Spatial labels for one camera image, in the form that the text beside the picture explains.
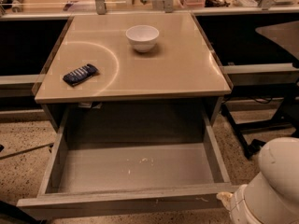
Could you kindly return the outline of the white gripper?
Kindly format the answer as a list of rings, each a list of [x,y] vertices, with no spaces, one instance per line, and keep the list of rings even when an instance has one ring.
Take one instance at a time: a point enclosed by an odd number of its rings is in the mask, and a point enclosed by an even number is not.
[[[223,206],[229,210],[233,224],[259,224],[259,221],[250,212],[245,202],[246,185],[241,185],[238,190],[231,192],[219,192],[216,197]]]

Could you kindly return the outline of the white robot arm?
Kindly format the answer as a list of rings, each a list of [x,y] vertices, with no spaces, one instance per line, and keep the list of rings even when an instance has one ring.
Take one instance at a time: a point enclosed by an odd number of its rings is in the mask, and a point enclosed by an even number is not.
[[[233,224],[299,223],[299,139],[267,142],[258,154],[260,172],[234,193],[219,192]]]

